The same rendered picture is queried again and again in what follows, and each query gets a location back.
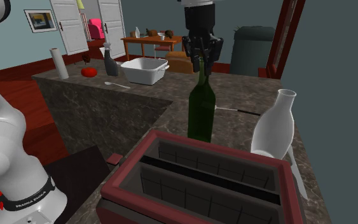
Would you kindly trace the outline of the white panelled door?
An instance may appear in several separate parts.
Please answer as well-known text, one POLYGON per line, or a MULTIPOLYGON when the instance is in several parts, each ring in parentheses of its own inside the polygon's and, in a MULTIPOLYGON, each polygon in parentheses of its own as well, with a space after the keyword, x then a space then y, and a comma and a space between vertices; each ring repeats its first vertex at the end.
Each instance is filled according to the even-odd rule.
POLYGON ((76 0, 50 0, 66 54, 87 52, 88 44, 76 0))
POLYGON ((126 36, 121 0, 97 0, 105 41, 111 44, 113 59, 126 55, 122 38, 126 36))

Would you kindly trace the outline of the dark robot stand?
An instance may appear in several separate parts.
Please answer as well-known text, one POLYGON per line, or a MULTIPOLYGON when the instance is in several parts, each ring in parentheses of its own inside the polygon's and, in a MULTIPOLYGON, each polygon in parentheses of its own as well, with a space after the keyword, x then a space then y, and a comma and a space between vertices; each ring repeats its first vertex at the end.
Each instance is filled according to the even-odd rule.
POLYGON ((67 196, 67 206, 55 224, 65 224, 110 173, 98 147, 69 155, 45 166, 57 188, 67 196))

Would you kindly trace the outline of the red seated chair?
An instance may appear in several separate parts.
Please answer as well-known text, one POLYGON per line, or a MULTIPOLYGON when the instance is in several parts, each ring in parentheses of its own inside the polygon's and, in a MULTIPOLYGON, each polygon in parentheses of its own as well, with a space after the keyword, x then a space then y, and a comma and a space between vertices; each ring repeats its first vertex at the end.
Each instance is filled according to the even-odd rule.
POLYGON ((170 47, 170 46, 163 46, 163 45, 154 46, 154 58, 156 58, 156 52, 157 52, 157 51, 166 51, 166 52, 169 52, 169 51, 171 51, 171 47, 170 47))

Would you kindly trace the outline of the dark green bin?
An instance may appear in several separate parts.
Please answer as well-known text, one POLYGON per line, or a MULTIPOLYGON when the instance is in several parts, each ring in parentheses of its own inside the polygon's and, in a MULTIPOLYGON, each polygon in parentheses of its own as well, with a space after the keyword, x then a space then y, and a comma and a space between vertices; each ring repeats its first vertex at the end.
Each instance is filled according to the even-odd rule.
POLYGON ((273 27, 239 28, 234 35, 230 73, 258 76, 258 69, 266 66, 274 35, 273 27))

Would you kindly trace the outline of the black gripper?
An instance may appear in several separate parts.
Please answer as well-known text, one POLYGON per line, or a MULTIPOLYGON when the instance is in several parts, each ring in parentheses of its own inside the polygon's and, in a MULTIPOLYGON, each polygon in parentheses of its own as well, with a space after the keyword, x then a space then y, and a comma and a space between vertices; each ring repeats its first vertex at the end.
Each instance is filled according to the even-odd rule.
POLYGON ((219 60, 224 43, 223 38, 211 34, 215 26, 215 4, 185 7, 184 14, 189 33, 182 37, 182 44, 193 64, 200 63, 202 40, 210 40, 208 48, 203 51, 204 72, 209 76, 213 64, 219 60))

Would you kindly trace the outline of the white knife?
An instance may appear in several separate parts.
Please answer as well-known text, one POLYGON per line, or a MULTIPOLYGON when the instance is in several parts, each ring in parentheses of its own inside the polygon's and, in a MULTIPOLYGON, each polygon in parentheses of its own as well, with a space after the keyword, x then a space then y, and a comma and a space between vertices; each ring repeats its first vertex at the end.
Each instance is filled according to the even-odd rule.
POLYGON ((301 194, 301 196, 308 200, 308 195, 306 193, 306 189, 305 189, 305 186, 304 186, 304 183, 303 183, 303 180, 302 180, 302 177, 301 177, 301 174, 299 172, 299 169, 298 169, 298 166, 297 166, 297 163, 295 161, 295 158, 294 158, 294 153, 293 153, 293 147, 290 145, 288 147, 288 151, 287 151, 290 159, 291 159, 291 170, 292 170, 292 174, 294 175, 294 177, 296 178, 296 182, 298 184, 298 189, 299 189, 299 192, 301 194))

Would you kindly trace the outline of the dark green glass bottle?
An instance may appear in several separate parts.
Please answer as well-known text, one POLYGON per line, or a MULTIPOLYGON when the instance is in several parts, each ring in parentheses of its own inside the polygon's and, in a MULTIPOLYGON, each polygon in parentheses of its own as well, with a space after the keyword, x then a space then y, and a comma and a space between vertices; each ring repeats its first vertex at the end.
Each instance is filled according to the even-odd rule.
POLYGON ((204 61, 200 59, 198 83, 189 95, 188 137, 211 142, 216 96, 205 73, 204 61))

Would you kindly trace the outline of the dark red toaster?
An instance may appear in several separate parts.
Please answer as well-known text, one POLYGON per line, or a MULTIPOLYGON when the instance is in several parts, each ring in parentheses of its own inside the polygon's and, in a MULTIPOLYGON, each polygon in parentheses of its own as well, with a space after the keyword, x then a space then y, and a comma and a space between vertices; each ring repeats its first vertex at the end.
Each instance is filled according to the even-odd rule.
POLYGON ((306 224, 283 160, 151 130, 111 162, 101 224, 306 224))

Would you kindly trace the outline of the orange wooden table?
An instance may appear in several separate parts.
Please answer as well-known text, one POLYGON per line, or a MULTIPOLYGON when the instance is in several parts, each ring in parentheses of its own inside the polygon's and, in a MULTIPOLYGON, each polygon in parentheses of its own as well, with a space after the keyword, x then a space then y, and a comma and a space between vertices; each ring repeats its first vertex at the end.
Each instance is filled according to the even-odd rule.
POLYGON ((141 45, 142 56, 144 57, 144 45, 170 46, 171 51, 174 51, 174 45, 181 43, 182 37, 181 36, 172 36, 171 38, 162 39, 159 35, 156 35, 156 36, 147 36, 147 37, 143 37, 143 38, 125 37, 125 38, 122 38, 121 40, 123 41, 123 44, 124 44, 126 59, 130 60, 130 56, 128 53, 128 43, 139 43, 141 45))

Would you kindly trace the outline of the framed wall picture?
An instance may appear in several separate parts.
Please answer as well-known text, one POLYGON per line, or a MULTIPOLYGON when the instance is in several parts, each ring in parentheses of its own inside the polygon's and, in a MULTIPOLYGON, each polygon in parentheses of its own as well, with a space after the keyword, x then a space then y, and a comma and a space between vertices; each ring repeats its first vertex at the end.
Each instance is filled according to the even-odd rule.
POLYGON ((24 10, 33 33, 56 31, 52 10, 24 10))

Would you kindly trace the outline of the white paper towel roll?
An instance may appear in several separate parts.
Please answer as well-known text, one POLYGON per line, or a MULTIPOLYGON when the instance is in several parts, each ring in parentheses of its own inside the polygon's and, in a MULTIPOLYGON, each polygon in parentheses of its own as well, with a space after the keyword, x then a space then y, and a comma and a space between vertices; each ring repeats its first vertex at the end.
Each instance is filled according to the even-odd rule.
POLYGON ((56 70, 58 72, 58 76, 61 80, 68 79, 69 75, 62 58, 62 54, 58 48, 50 49, 50 53, 55 64, 56 70))

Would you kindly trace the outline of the black handled knife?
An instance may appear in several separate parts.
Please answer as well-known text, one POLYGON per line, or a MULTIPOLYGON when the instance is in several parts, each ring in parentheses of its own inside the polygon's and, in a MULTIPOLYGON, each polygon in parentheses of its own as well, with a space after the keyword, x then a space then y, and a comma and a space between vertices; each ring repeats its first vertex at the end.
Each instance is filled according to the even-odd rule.
POLYGON ((227 110, 227 111, 237 111, 237 112, 246 113, 246 114, 250 114, 250 115, 261 116, 261 114, 255 113, 255 112, 246 111, 246 110, 242 110, 242 109, 220 108, 220 107, 217 107, 217 105, 215 105, 214 109, 215 110, 222 109, 222 110, 227 110))

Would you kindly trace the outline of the dark red door frame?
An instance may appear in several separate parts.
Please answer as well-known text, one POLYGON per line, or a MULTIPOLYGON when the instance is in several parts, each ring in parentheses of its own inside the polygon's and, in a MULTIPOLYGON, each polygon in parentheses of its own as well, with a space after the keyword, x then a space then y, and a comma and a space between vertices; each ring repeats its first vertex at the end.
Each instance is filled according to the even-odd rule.
POLYGON ((260 78, 281 79, 306 0, 283 0, 275 35, 260 78))

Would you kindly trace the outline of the white vase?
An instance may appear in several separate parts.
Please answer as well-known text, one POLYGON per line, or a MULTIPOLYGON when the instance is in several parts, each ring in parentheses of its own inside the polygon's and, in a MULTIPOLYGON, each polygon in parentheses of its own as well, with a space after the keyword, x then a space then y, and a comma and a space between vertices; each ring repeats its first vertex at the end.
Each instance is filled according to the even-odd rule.
POLYGON ((274 105, 258 120, 251 141, 251 153, 283 159, 294 137, 291 111, 296 92, 279 89, 274 105))

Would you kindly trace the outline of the dark grey spray bottle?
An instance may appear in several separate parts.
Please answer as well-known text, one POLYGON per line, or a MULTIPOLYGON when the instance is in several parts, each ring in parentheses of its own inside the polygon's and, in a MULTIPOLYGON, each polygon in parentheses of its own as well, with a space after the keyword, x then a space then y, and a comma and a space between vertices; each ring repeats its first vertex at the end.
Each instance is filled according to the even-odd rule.
POLYGON ((105 42, 104 44, 104 65, 108 76, 118 76, 118 65, 110 56, 110 43, 105 42))

